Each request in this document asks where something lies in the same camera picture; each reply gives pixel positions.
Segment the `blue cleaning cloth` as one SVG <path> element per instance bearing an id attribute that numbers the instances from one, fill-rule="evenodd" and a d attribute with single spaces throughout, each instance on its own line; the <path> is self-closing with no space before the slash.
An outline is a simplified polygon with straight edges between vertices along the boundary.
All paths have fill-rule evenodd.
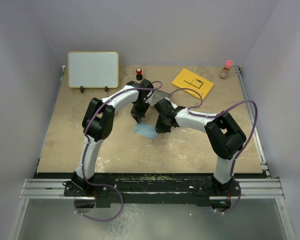
<path id="1" fill-rule="evenodd" d="M 158 136 L 155 128 L 152 125 L 146 123 L 136 124 L 133 131 L 136 134 L 153 140 L 155 140 Z"/>

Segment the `pink glasses case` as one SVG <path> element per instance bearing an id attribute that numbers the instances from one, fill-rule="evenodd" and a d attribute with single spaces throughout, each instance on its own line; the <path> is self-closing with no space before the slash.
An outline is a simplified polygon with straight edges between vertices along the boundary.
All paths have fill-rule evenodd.
<path id="1" fill-rule="evenodd" d="M 151 102 L 154 105 L 155 103 L 157 103 L 158 101 L 165 99 L 165 98 L 169 98 L 170 93 L 166 92 L 166 91 L 162 91 L 162 90 L 155 90 L 153 95 L 152 95 L 152 99 Z"/>

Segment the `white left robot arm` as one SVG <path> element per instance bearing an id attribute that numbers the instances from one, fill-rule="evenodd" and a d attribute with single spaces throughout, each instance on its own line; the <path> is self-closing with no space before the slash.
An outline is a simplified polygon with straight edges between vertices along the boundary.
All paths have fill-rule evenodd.
<path id="1" fill-rule="evenodd" d="M 84 144 L 81 160 L 71 177 L 81 196 L 88 196 L 93 191 L 96 161 L 104 140 L 112 132 L 115 114 L 133 104 L 130 114 L 140 124 L 150 107 L 154 90 L 153 83 L 147 79 L 140 83 L 130 81 L 117 93 L 90 101 L 82 121 Z"/>

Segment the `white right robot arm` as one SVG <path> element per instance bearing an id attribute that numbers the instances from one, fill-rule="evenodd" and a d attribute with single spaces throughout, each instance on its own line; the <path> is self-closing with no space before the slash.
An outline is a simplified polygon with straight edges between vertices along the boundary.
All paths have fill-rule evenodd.
<path id="1" fill-rule="evenodd" d="M 177 106 L 164 98 L 154 105 L 158 112 L 155 130 L 169 133 L 171 128 L 190 128 L 207 135 L 214 153 L 217 155 L 216 169 L 213 174 L 212 190 L 218 196 L 230 190 L 235 155 L 243 149 L 247 140 L 245 133 L 228 112 L 207 114 L 191 111 Z"/>

